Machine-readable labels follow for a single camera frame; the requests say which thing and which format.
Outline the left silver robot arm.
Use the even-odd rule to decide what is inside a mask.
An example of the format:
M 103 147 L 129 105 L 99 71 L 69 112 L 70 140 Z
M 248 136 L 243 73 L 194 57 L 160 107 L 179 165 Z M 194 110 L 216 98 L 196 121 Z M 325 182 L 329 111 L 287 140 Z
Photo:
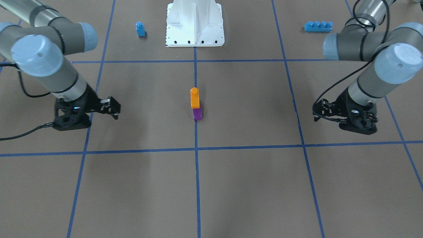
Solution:
M 323 43 L 328 60 L 366 62 L 336 106 L 365 107 L 385 97 L 422 69 L 422 24 L 407 22 L 390 30 L 393 0 L 358 0 L 353 17 Z

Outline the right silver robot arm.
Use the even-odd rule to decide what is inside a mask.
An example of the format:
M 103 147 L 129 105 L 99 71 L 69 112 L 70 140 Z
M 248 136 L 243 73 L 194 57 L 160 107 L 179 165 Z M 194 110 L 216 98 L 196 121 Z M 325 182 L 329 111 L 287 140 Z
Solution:
M 65 58 L 97 47 L 98 36 L 89 23 L 72 22 L 38 0 L 2 0 L 1 7 L 17 15 L 29 28 L 1 23 L 1 55 L 35 77 L 56 98 L 74 101 L 93 89 Z

